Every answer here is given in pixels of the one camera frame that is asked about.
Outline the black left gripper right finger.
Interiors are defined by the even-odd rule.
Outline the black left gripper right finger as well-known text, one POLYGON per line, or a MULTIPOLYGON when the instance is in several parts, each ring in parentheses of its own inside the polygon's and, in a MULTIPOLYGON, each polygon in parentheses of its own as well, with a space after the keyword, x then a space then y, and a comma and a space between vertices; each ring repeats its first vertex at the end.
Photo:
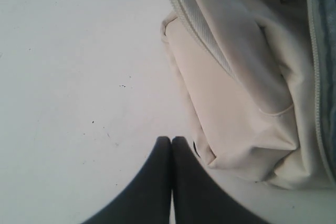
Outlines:
POLYGON ((184 137, 171 142, 176 223, 265 223, 223 191, 203 169, 184 137))

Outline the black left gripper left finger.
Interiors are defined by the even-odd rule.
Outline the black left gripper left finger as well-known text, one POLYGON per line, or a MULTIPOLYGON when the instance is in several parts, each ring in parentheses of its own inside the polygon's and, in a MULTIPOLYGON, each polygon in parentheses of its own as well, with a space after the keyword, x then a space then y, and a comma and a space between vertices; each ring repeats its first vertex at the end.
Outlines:
POLYGON ((160 136, 127 187, 85 223, 169 223, 171 194, 171 140, 160 136))

